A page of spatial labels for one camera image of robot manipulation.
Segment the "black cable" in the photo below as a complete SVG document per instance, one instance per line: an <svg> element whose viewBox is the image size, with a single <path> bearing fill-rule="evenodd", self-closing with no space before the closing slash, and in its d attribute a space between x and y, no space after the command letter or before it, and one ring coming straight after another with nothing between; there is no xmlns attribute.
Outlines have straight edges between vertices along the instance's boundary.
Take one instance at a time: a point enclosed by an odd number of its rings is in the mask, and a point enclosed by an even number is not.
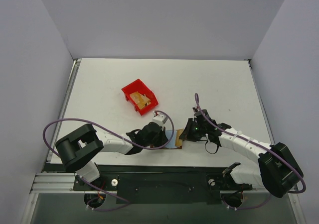
<svg viewBox="0 0 319 224"><path fill-rule="evenodd" d="M205 143L205 150L206 150L207 153L210 153L210 154L215 154L215 153L217 153L217 151L218 151L218 149L219 149L219 146L217 146L216 151L215 151L214 153L211 153L211 152L209 152L209 151L207 150L207 148L206 148L206 145L207 145L207 144L208 144L208 141L206 141L206 143Z"/></svg>

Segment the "light blue object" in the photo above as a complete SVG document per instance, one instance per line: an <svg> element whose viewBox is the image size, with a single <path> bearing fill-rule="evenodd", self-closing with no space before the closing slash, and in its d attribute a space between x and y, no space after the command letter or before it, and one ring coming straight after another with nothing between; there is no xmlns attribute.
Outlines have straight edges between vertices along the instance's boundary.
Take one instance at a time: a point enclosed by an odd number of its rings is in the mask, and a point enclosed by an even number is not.
<svg viewBox="0 0 319 224"><path fill-rule="evenodd" d="M167 138L170 138L171 132L172 132L172 130L166 130L166 131L165 131L165 135L166 135ZM175 146L176 135L177 135L177 131L174 130L173 138L172 138L171 141L165 146L165 148L169 148L169 149L175 149L175 148L177 148L177 147Z"/></svg>

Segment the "gray wall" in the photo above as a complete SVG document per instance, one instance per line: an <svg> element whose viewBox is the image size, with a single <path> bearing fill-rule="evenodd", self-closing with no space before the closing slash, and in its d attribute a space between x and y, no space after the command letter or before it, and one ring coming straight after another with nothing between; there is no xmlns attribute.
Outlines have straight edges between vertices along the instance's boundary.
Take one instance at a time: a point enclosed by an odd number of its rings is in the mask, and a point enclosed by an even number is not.
<svg viewBox="0 0 319 224"><path fill-rule="evenodd" d="M72 58L41 0L0 0L0 220L20 222Z"/></svg>
<svg viewBox="0 0 319 224"><path fill-rule="evenodd" d="M284 0L42 0L73 57L249 59Z"/></svg>
<svg viewBox="0 0 319 224"><path fill-rule="evenodd" d="M275 141L286 143L305 174L299 195L318 223L319 0L285 0L252 60Z"/></svg>

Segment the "white table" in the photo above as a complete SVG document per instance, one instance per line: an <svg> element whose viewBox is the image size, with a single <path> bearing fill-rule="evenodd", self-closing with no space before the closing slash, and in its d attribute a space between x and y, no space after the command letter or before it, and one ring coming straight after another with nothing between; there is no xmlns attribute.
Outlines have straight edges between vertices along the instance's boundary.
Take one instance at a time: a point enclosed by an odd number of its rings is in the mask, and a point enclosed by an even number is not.
<svg viewBox="0 0 319 224"><path fill-rule="evenodd" d="M270 142L261 105L247 61L82 59L64 117L88 119L118 134L142 128L152 112L140 116L121 90L140 78L155 94L161 110L170 115L176 129L185 128L193 116L194 93L211 118L244 134ZM81 122L66 121L58 138ZM214 151L216 145L207 146ZM97 164L228 167L234 162L254 163L232 150L220 148L211 155L204 142L183 143L180 150L143 150L136 155L99 153ZM53 155L51 163L61 163Z"/></svg>

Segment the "red basket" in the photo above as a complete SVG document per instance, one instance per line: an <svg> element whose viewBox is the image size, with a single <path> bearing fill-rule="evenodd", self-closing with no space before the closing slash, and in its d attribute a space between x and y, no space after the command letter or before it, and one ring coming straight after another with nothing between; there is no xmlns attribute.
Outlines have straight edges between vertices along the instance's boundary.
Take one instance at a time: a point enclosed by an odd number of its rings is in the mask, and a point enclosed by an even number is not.
<svg viewBox="0 0 319 224"><path fill-rule="evenodd" d="M146 114L159 104L154 93L140 79L137 79L136 81L133 81L129 85L125 86L124 88L122 88L122 91L125 94L125 99L127 101L130 101L134 105L135 111L138 111L140 115ZM151 100L151 104L144 107L143 109L140 109L130 97L130 94L136 91L142 95L146 95Z"/></svg>

